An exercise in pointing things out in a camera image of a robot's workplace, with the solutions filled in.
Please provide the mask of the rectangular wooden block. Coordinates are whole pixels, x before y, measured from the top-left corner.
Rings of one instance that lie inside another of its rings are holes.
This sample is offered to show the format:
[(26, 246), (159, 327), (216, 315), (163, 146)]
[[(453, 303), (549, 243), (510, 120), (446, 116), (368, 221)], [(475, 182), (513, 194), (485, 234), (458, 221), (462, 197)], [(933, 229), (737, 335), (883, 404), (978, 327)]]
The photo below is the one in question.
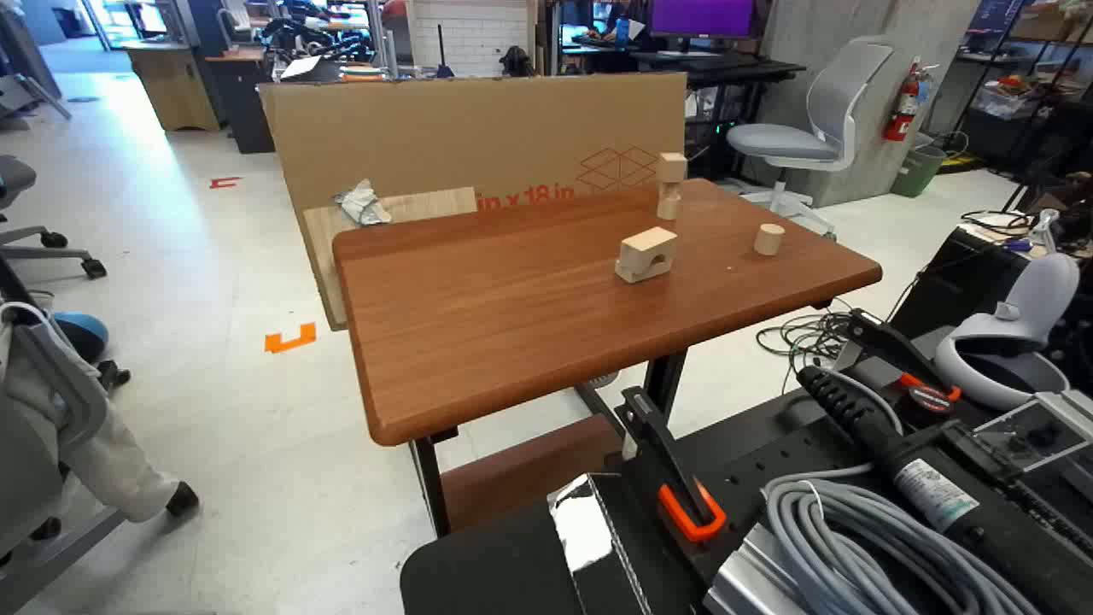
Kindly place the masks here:
[(624, 236), (618, 253), (623, 255), (658, 255), (661, 248), (668, 248), (677, 243), (677, 236), (661, 227), (641, 229), (636, 236)]

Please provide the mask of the wooden arch block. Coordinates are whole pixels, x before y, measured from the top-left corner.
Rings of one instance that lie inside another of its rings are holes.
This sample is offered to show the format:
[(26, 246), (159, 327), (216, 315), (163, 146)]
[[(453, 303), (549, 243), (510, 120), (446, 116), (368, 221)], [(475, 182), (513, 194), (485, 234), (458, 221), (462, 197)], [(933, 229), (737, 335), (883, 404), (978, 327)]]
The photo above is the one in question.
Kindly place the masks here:
[(614, 276), (624, 283), (641, 283), (641, 281), (661, 276), (668, 271), (674, 271), (674, 255), (666, 248), (656, 248), (656, 253), (624, 248), (614, 260)]

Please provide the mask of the top wooden cube block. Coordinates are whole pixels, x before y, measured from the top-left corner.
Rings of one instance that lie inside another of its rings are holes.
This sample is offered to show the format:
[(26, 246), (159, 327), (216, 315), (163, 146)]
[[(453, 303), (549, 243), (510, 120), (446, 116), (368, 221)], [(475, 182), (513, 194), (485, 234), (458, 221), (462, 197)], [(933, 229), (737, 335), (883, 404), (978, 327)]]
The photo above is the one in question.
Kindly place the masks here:
[(656, 182), (658, 185), (680, 185), (688, 179), (688, 158), (682, 153), (661, 153), (656, 160)]

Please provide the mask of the wooden cylinder block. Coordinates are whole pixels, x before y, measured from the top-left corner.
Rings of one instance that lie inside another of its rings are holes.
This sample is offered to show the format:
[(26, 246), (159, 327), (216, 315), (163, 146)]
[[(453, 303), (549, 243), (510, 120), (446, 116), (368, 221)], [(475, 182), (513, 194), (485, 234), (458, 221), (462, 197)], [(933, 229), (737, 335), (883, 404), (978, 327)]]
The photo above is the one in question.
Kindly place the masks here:
[(776, 255), (783, 248), (787, 229), (778, 221), (760, 221), (755, 234), (752, 248), (757, 255)]

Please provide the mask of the large cardboard sheet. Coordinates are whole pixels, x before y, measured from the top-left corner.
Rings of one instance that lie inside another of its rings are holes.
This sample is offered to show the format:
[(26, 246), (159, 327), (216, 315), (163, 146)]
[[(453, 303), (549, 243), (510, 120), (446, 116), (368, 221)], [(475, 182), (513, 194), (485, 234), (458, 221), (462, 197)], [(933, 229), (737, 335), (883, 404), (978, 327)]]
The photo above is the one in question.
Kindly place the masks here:
[(338, 197), (471, 188), (477, 213), (656, 188), (682, 149), (682, 71), (267, 83), (258, 107), (332, 327), (344, 327), (332, 240)]

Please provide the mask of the orange black clamp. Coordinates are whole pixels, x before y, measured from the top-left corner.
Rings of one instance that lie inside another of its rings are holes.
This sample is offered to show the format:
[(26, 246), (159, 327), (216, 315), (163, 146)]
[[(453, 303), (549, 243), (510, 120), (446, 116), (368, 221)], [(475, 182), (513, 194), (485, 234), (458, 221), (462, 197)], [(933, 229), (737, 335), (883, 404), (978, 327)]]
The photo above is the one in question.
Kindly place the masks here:
[(652, 461), (656, 505), (668, 526), (693, 548), (713, 542), (726, 529), (726, 514), (680, 461), (677, 438), (652, 398), (641, 387), (624, 389), (618, 417), (636, 440), (636, 450)]

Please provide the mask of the white grey office chair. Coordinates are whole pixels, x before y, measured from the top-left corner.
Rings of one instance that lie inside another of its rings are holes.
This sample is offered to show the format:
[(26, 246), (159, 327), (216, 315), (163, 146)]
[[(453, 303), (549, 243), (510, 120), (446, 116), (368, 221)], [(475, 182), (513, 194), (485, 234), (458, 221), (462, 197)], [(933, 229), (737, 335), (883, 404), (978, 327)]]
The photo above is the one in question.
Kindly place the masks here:
[(770, 193), (747, 193), (752, 206), (760, 206), (817, 236), (830, 236), (830, 227), (808, 209), (808, 197), (792, 193), (789, 170), (846, 170), (858, 149), (854, 111), (871, 79), (890, 59), (883, 37), (850, 37), (808, 83), (805, 122), (740, 122), (726, 133), (726, 145), (776, 166)]

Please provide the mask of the red fire extinguisher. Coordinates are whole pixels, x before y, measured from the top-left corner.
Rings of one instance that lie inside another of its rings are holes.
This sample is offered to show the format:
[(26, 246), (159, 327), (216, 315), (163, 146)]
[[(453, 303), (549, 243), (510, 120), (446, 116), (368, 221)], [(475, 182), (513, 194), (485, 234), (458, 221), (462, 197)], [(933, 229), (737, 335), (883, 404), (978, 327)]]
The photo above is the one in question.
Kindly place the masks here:
[(904, 140), (910, 122), (915, 120), (915, 111), (919, 111), (919, 64), (910, 69), (882, 138)]

